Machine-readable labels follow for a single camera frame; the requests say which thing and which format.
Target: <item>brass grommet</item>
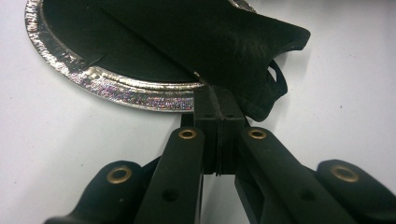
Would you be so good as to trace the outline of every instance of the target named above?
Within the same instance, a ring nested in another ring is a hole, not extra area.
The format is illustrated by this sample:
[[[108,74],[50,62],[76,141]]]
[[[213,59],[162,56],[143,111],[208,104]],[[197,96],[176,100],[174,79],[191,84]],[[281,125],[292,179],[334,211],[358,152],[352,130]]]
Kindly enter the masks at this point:
[[[333,165],[330,171],[335,177],[349,183],[354,183],[359,180],[359,175],[344,165]]]
[[[260,129],[252,129],[247,133],[250,137],[255,139],[264,139],[267,134]]]
[[[107,174],[107,181],[111,184],[120,184],[132,176],[132,170],[128,166],[119,166]]]
[[[193,129],[184,129],[178,133],[178,136],[183,139],[192,139],[197,136],[197,132]]]

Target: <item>silver rim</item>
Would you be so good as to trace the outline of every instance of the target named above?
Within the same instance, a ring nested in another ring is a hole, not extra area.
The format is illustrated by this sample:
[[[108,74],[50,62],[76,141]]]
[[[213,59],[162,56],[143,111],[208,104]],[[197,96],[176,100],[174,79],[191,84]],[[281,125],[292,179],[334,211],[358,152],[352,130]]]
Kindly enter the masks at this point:
[[[254,11],[242,0],[230,2],[235,7]],[[112,102],[141,109],[163,112],[193,110],[192,89],[202,86],[200,82],[148,82],[125,77],[99,66],[81,69],[84,59],[57,39],[49,29],[42,12],[42,0],[28,0],[25,23],[35,49],[44,60],[82,89]]]

